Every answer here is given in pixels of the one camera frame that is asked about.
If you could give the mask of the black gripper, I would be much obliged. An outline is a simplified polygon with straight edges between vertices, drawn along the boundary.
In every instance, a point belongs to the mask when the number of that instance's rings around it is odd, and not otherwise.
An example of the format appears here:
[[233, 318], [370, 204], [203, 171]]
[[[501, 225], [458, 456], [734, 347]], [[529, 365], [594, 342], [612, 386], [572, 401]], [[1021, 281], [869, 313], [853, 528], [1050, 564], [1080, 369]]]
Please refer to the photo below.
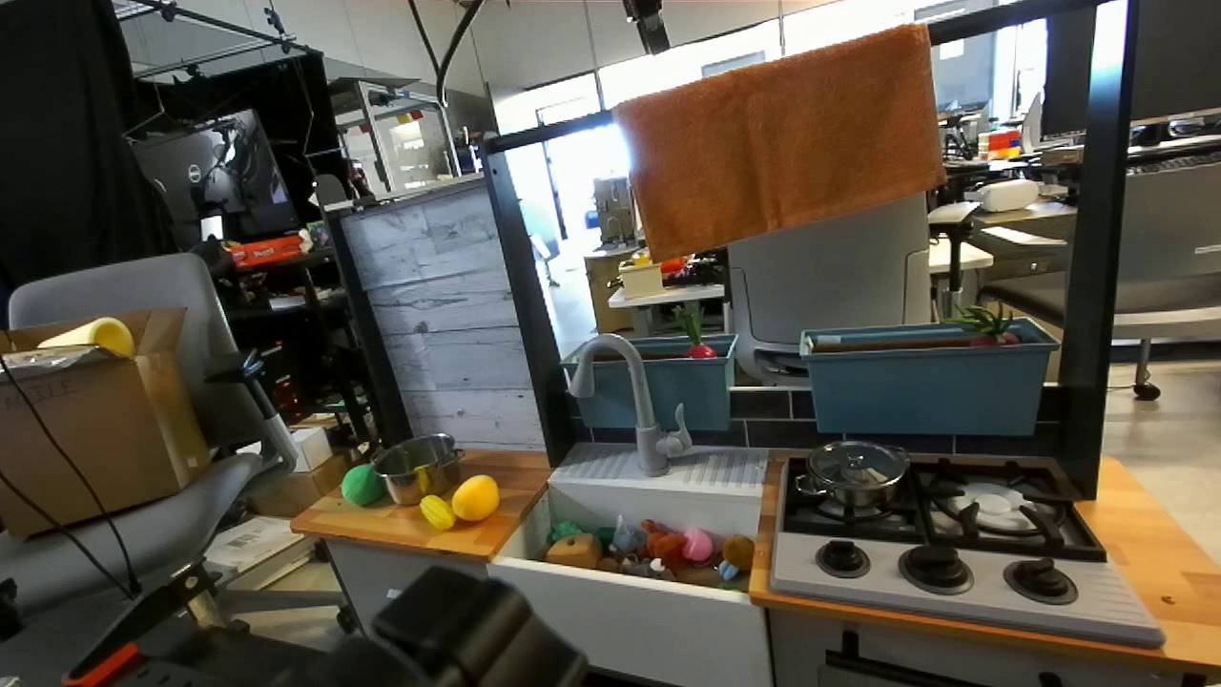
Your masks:
[[671, 46], [663, 27], [663, 0], [621, 0], [621, 12], [632, 24], [646, 54], [663, 54]]

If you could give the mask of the black robot base foreground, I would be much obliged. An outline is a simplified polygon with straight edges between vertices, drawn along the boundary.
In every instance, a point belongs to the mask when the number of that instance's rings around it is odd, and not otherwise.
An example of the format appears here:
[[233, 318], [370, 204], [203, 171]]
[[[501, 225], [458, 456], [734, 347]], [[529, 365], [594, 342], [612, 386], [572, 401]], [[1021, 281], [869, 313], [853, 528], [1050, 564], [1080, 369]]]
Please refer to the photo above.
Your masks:
[[651, 687], [594, 668], [512, 583], [444, 564], [327, 654], [226, 625], [160, 639], [187, 601], [187, 579], [137, 601], [61, 687]]

